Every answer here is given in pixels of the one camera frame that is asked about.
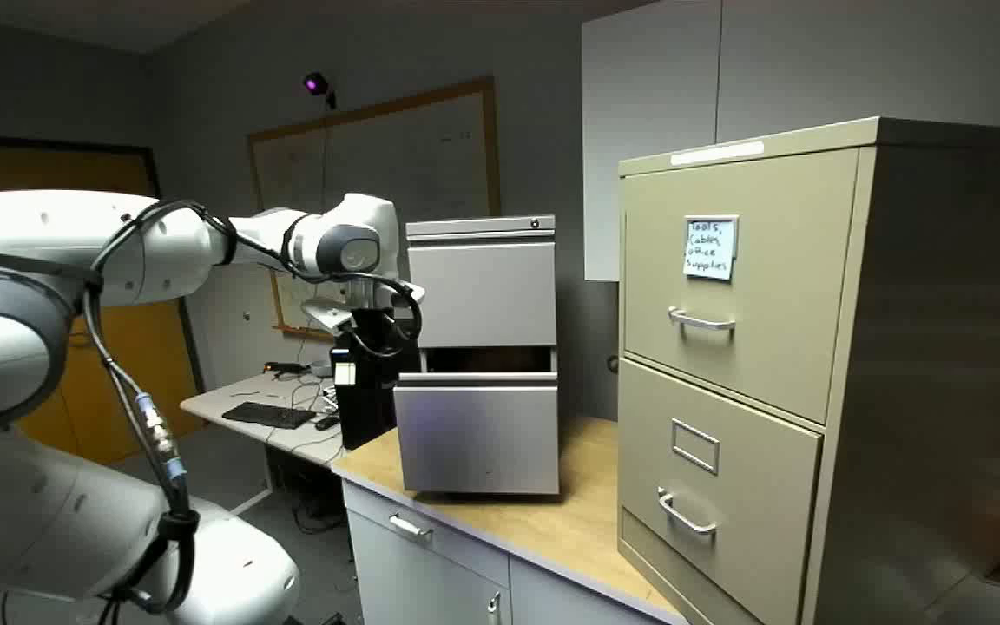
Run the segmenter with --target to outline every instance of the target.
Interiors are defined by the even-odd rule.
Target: robotic arm
[[[99,304],[190,296],[214,262],[336,280],[341,308],[324,308],[334,333],[356,330],[355,308],[392,304],[413,312],[406,322],[384,315],[384,337],[398,337],[392,347],[409,347],[419,330],[419,292],[402,280],[402,223],[383,196],[348,195],[325,216],[220,217],[139,195],[0,192],[0,591],[103,594],[172,620],[282,620],[296,594],[293,558],[224,509],[190,504],[162,417],[99,343]],[[75,312],[160,491],[2,431],[56,388]]]

